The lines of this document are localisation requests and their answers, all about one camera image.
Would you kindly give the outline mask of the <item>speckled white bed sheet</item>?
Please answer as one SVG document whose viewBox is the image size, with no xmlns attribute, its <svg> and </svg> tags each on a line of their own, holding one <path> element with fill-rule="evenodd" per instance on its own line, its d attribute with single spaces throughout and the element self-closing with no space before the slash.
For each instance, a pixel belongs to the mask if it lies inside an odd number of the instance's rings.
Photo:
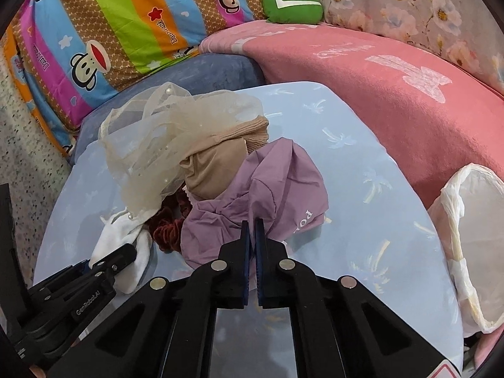
<svg viewBox="0 0 504 378">
<path fill-rule="evenodd" d="M 70 173 L 22 101 L 1 60 L 1 183 L 9 186 L 20 268 L 32 284 L 49 217 Z"/>
</svg>

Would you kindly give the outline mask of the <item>white sock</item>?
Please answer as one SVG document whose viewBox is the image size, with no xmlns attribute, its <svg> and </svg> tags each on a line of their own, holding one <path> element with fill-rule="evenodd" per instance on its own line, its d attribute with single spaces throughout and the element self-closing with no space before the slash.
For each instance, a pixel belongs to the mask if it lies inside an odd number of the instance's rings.
<svg viewBox="0 0 504 378">
<path fill-rule="evenodd" d="M 130 243 L 137 252 L 135 260 L 115 277 L 114 288 L 124 295 L 133 293 L 150 261 L 152 238 L 144 222 L 134 219 L 126 209 L 101 217 L 104 227 L 90 256 L 89 267 L 104 259 L 117 248 Z"/>
</svg>

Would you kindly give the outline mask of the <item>dark red scrunchie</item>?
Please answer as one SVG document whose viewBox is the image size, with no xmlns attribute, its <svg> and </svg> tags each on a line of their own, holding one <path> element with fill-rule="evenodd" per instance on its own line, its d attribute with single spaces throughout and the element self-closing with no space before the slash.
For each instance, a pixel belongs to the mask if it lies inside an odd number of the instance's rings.
<svg viewBox="0 0 504 378">
<path fill-rule="evenodd" d="M 146 224 L 153 242 L 164 253 L 181 252 L 181 232 L 192 205 L 184 188 L 168 195 L 160 210 Z"/>
</svg>

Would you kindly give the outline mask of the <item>grey floral quilt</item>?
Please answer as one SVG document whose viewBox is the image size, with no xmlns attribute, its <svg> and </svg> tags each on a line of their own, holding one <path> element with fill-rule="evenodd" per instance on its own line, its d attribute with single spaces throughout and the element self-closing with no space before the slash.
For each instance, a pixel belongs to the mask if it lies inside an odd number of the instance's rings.
<svg viewBox="0 0 504 378">
<path fill-rule="evenodd" d="M 325 22 L 425 49 L 503 90 L 503 32 L 484 0 L 320 0 Z"/>
</svg>

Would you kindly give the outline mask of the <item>blue-grey velvet pillow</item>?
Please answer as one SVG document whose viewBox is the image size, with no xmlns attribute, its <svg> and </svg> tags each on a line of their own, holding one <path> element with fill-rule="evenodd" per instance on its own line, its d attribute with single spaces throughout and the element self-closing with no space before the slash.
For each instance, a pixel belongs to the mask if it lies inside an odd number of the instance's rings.
<svg viewBox="0 0 504 378">
<path fill-rule="evenodd" d="M 74 164 L 86 147 L 96 141 L 99 127 L 112 109 L 121 107 L 144 90 L 167 82 L 184 88 L 192 95 L 199 95 L 215 90 L 262 86 L 266 79 L 257 62 L 243 55 L 201 54 L 183 60 L 128 87 L 88 114 L 81 124 L 70 163 Z"/>
</svg>

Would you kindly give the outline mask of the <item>pink blanket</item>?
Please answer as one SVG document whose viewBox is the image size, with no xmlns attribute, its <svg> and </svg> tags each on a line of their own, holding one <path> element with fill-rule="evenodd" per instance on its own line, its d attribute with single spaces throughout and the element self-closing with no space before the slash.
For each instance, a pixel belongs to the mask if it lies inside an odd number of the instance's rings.
<svg viewBox="0 0 504 378">
<path fill-rule="evenodd" d="M 218 31 L 199 49 L 252 58 L 270 83 L 330 88 L 374 132 L 426 205 L 462 166 L 503 172 L 502 97 L 422 49 L 361 31 L 265 20 Z"/>
</svg>

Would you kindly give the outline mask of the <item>purple fabric cap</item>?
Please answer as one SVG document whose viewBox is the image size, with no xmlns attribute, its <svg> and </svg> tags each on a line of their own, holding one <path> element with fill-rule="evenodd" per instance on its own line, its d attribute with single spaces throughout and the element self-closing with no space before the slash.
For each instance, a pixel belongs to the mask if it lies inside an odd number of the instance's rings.
<svg viewBox="0 0 504 378">
<path fill-rule="evenodd" d="M 181 230 L 181 254 L 197 268 L 239 239 L 242 221 L 262 219 L 266 236 L 283 242 L 324 223 L 329 197 L 304 148 L 281 137 L 251 153 L 219 196 L 197 201 Z"/>
</svg>

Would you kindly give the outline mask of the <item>green plush check cushion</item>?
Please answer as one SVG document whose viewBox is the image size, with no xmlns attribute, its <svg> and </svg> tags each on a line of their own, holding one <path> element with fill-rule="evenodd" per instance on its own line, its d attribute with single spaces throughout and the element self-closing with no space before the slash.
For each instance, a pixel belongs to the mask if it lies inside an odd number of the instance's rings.
<svg viewBox="0 0 504 378">
<path fill-rule="evenodd" d="M 316 25 L 324 10 L 319 0 L 262 0 L 267 19 L 277 24 Z"/>
</svg>

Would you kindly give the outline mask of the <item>beige stocking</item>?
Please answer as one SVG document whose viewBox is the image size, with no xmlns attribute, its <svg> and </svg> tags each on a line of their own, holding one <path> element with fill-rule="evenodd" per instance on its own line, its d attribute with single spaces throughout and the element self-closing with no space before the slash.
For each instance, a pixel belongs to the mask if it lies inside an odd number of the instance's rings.
<svg viewBox="0 0 504 378">
<path fill-rule="evenodd" d="M 267 144 L 268 125 L 260 115 L 193 144 L 180 161 L 189 192 L 197 200 L 224 192 L 248 155 Z"/>
</svg>

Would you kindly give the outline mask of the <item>colourful striped monkey pillow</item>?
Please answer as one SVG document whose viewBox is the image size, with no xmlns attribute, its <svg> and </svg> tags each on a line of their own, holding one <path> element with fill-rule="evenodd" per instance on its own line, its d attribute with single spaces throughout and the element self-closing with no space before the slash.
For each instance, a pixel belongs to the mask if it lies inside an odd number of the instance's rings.
<svg viewBox="0 0 504 378">
<path fill-rule="evenodd" d="M 49 141 L 73 153 L 83 119 L 208 35 L 265 16 L 262 0 L 23 0 L 3 53 Z"/>
</svg>

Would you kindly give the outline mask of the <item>beige mesh tulle bag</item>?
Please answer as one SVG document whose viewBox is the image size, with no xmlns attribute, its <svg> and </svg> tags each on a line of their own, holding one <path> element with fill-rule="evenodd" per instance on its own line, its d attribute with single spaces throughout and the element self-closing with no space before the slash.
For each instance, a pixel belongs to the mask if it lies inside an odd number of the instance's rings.
<svg viewBox="0 0 504 378">
<path fill-rule="evenodd" d="M 171 82 L 112 109 L 98 139 L 127 212 L 132 218 L 157 212 L 183 183 L 180 161 L 192 145 L 262 114 L 254 96 L 230 90 L 193 96 Z"/>
</svg>

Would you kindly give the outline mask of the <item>white lined trash bin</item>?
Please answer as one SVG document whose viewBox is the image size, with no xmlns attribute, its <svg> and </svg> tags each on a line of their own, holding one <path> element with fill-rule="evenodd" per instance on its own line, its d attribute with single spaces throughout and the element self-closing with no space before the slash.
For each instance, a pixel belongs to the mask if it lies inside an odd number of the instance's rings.
<svg viewBox="0 0 504 378">
<path fill-rule="evenodd" d="M 464 336 L 503 325 L 503 181 L 469 164 L 442 188 L 428 213 L 455 285 Z"/>
</svg>

